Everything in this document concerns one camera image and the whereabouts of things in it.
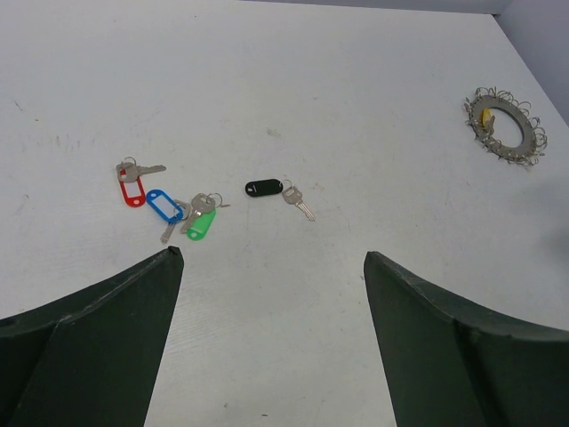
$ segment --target key with blue tag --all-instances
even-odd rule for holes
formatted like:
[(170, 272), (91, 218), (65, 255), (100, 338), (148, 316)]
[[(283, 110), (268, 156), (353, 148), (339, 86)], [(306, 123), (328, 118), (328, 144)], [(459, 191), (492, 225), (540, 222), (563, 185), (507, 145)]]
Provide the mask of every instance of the key with blue tag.
[(184, 215), (181, 207), (161, 189), (152, 189), (146, 195), (147, 203), (168, 223), (178, 222)]

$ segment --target key with green tag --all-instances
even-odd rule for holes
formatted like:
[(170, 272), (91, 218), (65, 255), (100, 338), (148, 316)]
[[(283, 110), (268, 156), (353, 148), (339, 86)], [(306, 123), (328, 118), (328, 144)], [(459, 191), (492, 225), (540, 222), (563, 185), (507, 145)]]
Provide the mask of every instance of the key with green tag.
[(215, 209), (209, 213), (203, 213), (201, 216), (194, 220), (192, 226), (186, 232), (186, 235), (190, 240), (201, 240), (207, 234), (207, 230), (210, 229), (212, 225), (213, 218), (215, 218)]

